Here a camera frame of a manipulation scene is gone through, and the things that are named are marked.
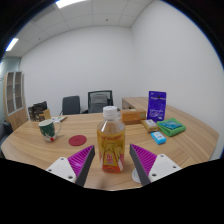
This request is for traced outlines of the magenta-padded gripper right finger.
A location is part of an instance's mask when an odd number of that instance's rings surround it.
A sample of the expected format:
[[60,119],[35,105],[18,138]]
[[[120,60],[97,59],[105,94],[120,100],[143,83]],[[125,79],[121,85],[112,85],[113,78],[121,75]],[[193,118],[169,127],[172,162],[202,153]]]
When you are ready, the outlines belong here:
[[130,145],[130,155],[135,165],[132,178],[143,186],[181,170],[181,167],[165,154],[155,155],[134,144]]

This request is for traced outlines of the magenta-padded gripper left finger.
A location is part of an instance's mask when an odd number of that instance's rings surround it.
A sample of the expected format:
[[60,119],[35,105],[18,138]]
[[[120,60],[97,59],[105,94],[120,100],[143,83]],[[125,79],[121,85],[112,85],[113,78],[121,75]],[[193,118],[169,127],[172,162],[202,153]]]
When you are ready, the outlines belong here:
[[58,158],[47,171],[83,187],[94,156],[95,148],[91,145],[68,158]]

